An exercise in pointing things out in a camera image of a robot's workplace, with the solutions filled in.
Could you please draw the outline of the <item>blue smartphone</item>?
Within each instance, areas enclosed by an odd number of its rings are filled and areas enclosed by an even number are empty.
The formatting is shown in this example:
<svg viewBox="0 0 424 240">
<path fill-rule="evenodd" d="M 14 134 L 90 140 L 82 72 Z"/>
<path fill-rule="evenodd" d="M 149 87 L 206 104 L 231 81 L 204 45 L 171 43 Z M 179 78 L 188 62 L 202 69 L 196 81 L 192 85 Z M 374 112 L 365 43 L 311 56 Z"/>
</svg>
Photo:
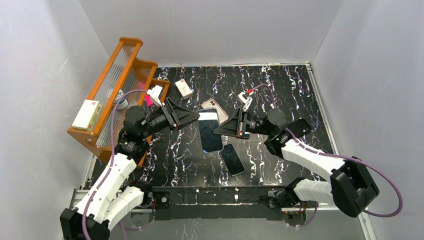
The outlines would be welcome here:
<svg viewBox="0 0 424 240">
<path fill-rule="evenodd" d="M 215 108 L 200 109 L 198 114 L 197 122 L 202 150 L 205 153 L 222 151 L 224 149 L 222 137 L 214 133 L 214 130 L 220 126 L 217 110 Z"/>
</svg>

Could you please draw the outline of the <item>dark smartphone with light rim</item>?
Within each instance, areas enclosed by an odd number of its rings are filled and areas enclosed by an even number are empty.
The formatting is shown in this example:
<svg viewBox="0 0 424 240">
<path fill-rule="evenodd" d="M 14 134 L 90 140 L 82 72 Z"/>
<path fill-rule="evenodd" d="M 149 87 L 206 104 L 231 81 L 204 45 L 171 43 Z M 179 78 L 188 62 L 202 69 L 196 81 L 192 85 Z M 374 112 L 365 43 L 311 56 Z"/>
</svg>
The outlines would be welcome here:
<svg viewBox="0 0 424 240">
<path fill-rule="evenodd" d="M 245 171 L 245 167 L 231 143 L 226 144 L 223 147 L 223 150 L 219 152 L 219 155 L 222 158 L 230 176 L 233 177 L 242 174 Z"/>
</svg>

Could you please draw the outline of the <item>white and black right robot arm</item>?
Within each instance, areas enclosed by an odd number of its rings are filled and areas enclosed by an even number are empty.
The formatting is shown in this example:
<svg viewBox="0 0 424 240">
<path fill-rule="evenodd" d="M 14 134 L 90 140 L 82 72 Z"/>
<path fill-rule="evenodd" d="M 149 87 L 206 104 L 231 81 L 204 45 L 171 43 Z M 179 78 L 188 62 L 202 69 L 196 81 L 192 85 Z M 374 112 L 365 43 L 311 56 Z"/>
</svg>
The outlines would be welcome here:
<svg viewBox="0 0 424 240">
<path fill-rule="evenodd" d="M 332 156 L 302 143 L 300 137 L 310 131 L 305 119 L 289 122 L 279 109 L 271 109 L 264 118 L 257 118 L 238 108 L 214 133 L 239 139 L 246 139 L 247 133 L 266 135 L 264 144 L 272 155 L 301 165 L 323 179 L 296 178 L 283 190 L 262 197 L 270 206 L 314 201 L 357 217 L 380 194 L 379 188 L 359 159 L 349 161 L 347 157 Z"/>
</svg>

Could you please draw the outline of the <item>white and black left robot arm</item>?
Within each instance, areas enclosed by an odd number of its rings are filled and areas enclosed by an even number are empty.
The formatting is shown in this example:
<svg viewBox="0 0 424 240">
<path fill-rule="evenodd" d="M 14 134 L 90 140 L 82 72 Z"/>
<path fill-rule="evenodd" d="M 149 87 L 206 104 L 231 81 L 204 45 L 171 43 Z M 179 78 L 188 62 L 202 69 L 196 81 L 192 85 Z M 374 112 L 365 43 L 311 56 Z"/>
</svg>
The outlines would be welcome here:
<svg viewBox="0 0 424 240">
<path fill-rule="evenodd" d="M 125 112 L 117 143 L 101 176 L 73 208 L 60 215 L 66 240 L 107 240 L 112 229 L 134 208 L 140 206 L 149 183 L 136 180 L 118 194 L 149 149 L 147 138 L 165 128 L 180 130 L 199 119 L 197 112 L 176 105 L 169 98 L 146 113 L 139 105 Z"/>
</svg>

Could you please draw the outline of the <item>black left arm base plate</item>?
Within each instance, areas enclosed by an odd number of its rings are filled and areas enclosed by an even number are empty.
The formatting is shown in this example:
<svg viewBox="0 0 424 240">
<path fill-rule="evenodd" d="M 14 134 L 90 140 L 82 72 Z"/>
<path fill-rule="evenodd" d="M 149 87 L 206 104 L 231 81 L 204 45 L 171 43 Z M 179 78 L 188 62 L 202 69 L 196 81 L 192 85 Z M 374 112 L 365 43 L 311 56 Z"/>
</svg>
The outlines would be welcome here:
<svg viewBox="0 0 424 240">
<path fill-rule="evenodd" d="M 167 191 L 148 192 L 144 195 L 140 205 L 130 213 L 130 220 L 134 227 L 146 227 L 151 224 L 158 210 L 167 209 L 170 205 L 170 194 Z"/>
</svg>

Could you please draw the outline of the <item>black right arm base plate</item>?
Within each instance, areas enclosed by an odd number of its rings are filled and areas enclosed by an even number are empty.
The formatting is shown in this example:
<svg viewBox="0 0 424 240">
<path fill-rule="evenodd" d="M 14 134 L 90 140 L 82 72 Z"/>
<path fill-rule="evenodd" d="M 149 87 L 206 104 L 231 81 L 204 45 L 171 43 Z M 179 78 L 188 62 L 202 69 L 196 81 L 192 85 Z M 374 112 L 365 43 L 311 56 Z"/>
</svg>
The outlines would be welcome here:
<svg viewBox="0 0 424 240">
<path fill-rule="evenodd" d="M 281 209 L 285 224 L 297 229 L 309 225 L 319 207 L 317 202 L 298 200 L 285 190 L 271 190 L 261 198 L 270 209 Z"/>
</svg>

